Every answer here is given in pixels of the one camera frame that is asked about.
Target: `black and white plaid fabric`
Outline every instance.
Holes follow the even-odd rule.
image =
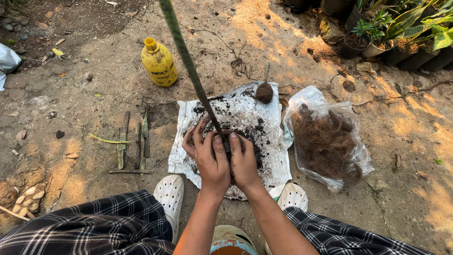
[[[285,214],[322,255],[432,255],[297,207]],[[162,205],[141,190],[28,221],[0,239],[0,255],[169,255],[171,239]]]

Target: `person's right hand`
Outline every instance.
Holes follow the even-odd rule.
[[[253,143],[235,132],[229,135],[231,149],[231,172],[236,186],[247,195],[250,189],[262,186],[256,170]]]

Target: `plastic bag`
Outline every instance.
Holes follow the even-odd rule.
[[[20,57],[12,49],[0,44],[0,91],[3,91],[6,74],[14,71],[20,62]]]
[[[291,116],[298,111],[300,105],[302,105],[303,103],[306,104],[310,110],[317,111],[318,114],[328,114],[328,110],[331,109],[337,113],[343,114],[344,116],[350,117],[355,124],[355,127],[352,131],[352,136],[354,137],[354,140],[357,144],[352,151],[353,156],[351,162],[356,163],[360,166],[360,168],[362,169],[362,176],[365,176],[374,170],[373,166],[371,165],[371,157],[368,154],[368,149],[361,142],[361,139],[359,137],[360,121],[352,110],[351,102],[347,101],[329,105],[324,99],[323,93],[319,91],[316,86],[308,86],[302,89],[294,96],[292,96],[289,100],[289,106],[286,108],[286,113],[283,118],[285,136],[291,137],[294,140]],[[335,193],[343,188],[343,180],[325,177],[305,168],[305,162],[303,162],[297,156],[297,148],[294,148],[294,151],[296,155],[297,167],[305,175],[327,185],[327,188]]]

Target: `white shoe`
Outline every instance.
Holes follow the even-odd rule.
[[[294,183],[287,183],[284,186],[282,193],[280,194],[277,204],[282,210],[285,210],[287,207],[295,206],[299,207],[304,212],[307,212],[307,194],[305,194],[304,189],[299,185],[295,185]],[[272,255],[267,242],[265,242],[264,250],[266,251],[267,255]]]
[[[177,174],[162,178],[156,185],[153,195],[164,207],[165,215],[173,231],[172,243],[176,245],[179,238],[179,218],[184,197],[183,178]]]

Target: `hand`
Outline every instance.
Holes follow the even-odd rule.
[[[202,180],[200,193],[214,195],[214,198],[221,201],[231,184],[230,163],[222,138],[216,131],[207,133],[203,140],[202,133],[209,121],[211,118],[207,116],[187,131],[183,148],[197,163]]]
[[[231,172],[236,186],[247,196],[248,191],[263,186],[258,171],[253,143],[235,132],[229,134]]]

